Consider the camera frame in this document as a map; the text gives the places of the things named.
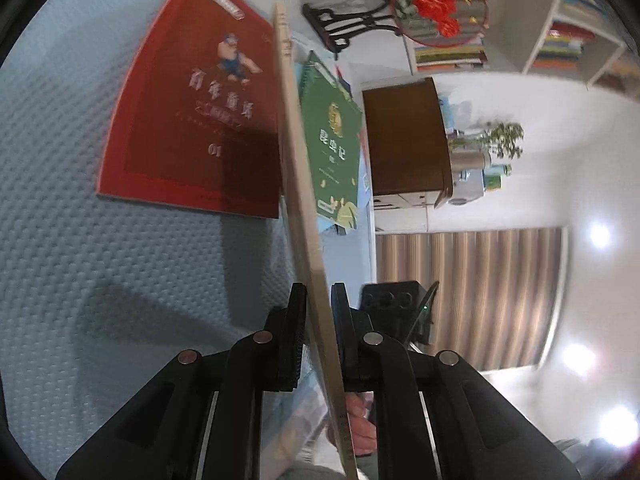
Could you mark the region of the person left hand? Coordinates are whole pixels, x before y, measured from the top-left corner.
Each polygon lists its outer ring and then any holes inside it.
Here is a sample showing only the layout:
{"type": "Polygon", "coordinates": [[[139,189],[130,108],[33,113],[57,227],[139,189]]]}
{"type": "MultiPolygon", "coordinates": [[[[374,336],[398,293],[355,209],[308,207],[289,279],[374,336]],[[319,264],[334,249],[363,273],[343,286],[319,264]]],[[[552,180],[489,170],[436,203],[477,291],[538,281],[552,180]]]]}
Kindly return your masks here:
{"type": "Polygon", "coordinates": [[[372,406],[373,394],[370,392],[349,392],[346,394],[350,435],[356,456],[370,455],[378,450],[376,426],[374,422],[369,420],[372,406]]]}

